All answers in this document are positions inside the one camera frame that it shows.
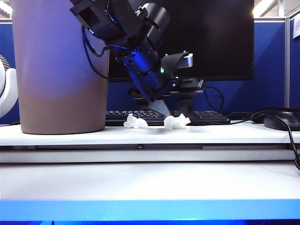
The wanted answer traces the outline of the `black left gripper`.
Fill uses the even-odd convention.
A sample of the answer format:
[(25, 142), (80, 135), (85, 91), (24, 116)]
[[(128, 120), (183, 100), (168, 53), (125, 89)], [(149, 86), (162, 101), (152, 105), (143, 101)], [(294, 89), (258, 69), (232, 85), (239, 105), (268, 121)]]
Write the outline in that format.
[(184, 115), (192, 115), (193, 92), (202, 90), (203, 81), (176, 75), (178, 69), (193, 66), (191, 53), (183, 51), (160, 58), (153, 49), (136, 48), (121, 59), (140, 94), (148, 102), (149, 109), (170, 116), (162, 98), (169, 93), (180, 92), (177, 95), (178, 110)]

